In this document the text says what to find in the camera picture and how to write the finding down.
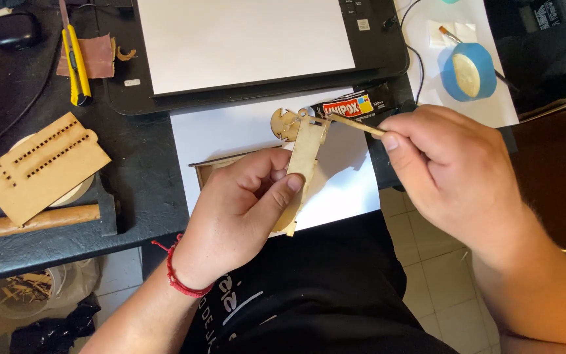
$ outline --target hand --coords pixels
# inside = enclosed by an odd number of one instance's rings
[[[303,179],[287,174],[292,152],[263,149],[216,169],[172,258],[177,278],[203,289],[262,249]]]
[[[381,140],[421,215],[469,247],[513,234],[529,212],[496,129],[432,105],[379,128],[387,131]]]

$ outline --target blue masking tape roll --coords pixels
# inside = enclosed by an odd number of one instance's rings
[[[491,54],[478,43],[458,44],[444,63],[440,77],[444,89],[461,102],[490,97],[497,88]]]

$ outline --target left hand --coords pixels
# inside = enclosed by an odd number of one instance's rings
[[[262,149],[216,169],[172,258],[185,286],[203,289],[262,249],[303,179],[287,174],[292,152]]]

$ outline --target small white label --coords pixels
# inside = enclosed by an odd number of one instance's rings
[[[368,20],[357,20],[357,26],[360,28],[360,31],[370,31]]]
[[[141,85],[141,80],[139,80],[139,79],[126,80],[126,81],[124,81],[124,85],[126,87]]]

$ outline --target red string bracelet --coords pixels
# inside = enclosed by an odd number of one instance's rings
[[[172,247],[169,247],[169,249],[165,248],[165,246],[163,246],[157,241],[152,241],[152,244],[160,246],[162,249],[167,251],[167,277],[169,278],[169,285],[171,285],[173,288],[175,288],[176,290],[187,296],[196,297],[196,298],[203,297],[209,291],[211,291],[211,289],[213,288],[213,284],[215,283],[212,283],[211,285],[207,286],[202,290],[194,290],[192,288],[188,288],[183,283],[181,283],[180,280],[178,280],[178,278],[176,277],[176,272],[174,271],[174,268],[172,268],[172,256],[174,255],[174,250],[176,249],[176,245],[178,245],[181,238],[182,238],[182,234],[178,234],[176,236],[176,240],[177,240],[176,243],[174,243]]]

